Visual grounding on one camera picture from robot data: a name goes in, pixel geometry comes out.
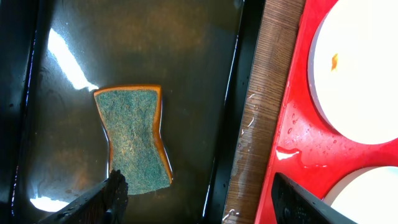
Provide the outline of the green and orange sponge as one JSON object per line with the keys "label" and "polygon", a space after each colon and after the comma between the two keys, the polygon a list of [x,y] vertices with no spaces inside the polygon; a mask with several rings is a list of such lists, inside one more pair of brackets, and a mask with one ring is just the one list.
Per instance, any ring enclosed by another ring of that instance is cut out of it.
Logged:
{"label": "green and orange sponge", "polygon": [[125,176],[129,195],[170,187],[172,167],[160,134],[161,86],[116,86],[93,95],[109,141],[109,167]]}

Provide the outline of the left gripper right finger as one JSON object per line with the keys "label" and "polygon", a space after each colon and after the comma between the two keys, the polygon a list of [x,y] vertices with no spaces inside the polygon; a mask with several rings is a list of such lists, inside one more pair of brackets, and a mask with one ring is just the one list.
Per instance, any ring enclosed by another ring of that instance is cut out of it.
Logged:
{"label": "left gripper right finger", "polygon": [[280,172],[274,175],[271,197],[278,224],[355,224]]}

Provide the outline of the white plate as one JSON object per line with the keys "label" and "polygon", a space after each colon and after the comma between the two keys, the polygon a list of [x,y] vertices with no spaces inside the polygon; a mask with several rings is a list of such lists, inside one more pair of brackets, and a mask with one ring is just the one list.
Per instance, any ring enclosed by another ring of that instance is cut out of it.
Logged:
{"label": "white plate", "polygon": [[342,178],[324,203],[356,223],[397,224],[397,167],[366,167]]}
{"label": "white plate", "polygon": [[308,56],[313,101],[324,120],[361,144],[397,139],[397,0],[339,0]]}

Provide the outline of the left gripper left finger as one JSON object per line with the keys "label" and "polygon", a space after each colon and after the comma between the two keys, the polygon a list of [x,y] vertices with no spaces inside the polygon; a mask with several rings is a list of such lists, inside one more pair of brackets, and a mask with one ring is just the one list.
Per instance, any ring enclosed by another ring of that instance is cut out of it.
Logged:
{"label": "left gripper left finger", "polygon": [[120,170],[39,224],[121,224],[128,204],[128,183]]}

